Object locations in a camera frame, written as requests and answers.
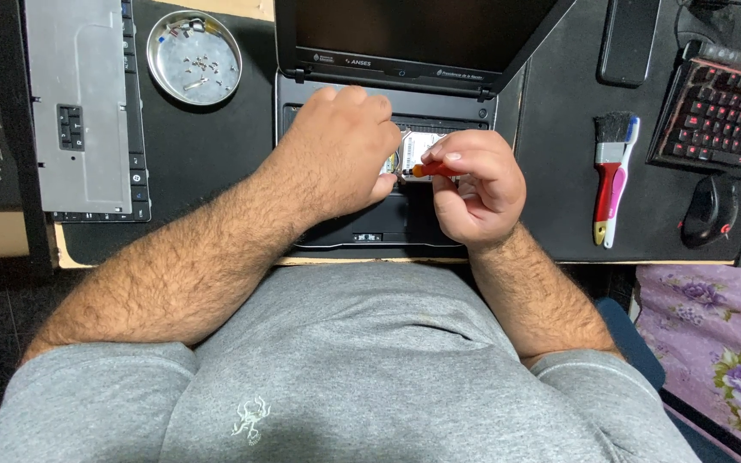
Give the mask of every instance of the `hand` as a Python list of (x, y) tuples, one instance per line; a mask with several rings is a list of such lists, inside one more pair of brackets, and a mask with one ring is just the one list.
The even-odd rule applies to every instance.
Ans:
[(354, 213), (390, 194), (396, 175), (379, 174), (402, 134), (390, 102), (361, 87), (317, 90), (259, 168), (317, 222)]
[(445, 176), (433, 177), (442, 231), (470, 250), (504, 242), (525, 201), (524, 177), (510, 145), (492, 130), (453, 132), (422, 156), (423, 164), (434, 161), (465, 174), (458, 189)]

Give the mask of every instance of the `screwdriver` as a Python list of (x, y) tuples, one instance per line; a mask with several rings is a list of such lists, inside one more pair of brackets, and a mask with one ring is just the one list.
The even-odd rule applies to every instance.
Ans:
[(446, 177), (456, 177), (462, 175), (457, 171), (451, 171), (445, 163), (441, 161), (431, 162), (430, 164), (417, 164), (413, 169), (405, 169), (402, 175), (413, 175), (420, 178), (426, 175), (444, 175)]

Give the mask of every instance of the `floral blanket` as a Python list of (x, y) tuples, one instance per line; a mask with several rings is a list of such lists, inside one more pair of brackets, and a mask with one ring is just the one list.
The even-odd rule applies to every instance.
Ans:
[(636, 329), (665, 389), (741, 438), (741, 268), (648, 265), (636, 277)]

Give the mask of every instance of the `black mouse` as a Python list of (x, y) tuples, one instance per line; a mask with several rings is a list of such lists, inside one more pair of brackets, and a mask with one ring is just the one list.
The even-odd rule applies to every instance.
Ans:
[(734, 226), (739, 204), (736, 184), (724, 174), (699, 180), (682, 225), (682, 242), (691, 249), (724, 237)]

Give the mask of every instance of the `smartphone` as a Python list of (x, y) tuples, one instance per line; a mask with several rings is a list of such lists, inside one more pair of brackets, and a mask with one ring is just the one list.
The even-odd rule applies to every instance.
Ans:
[(660, 0), (609, 0), (597, 79), (636, 88), (648, 78)]

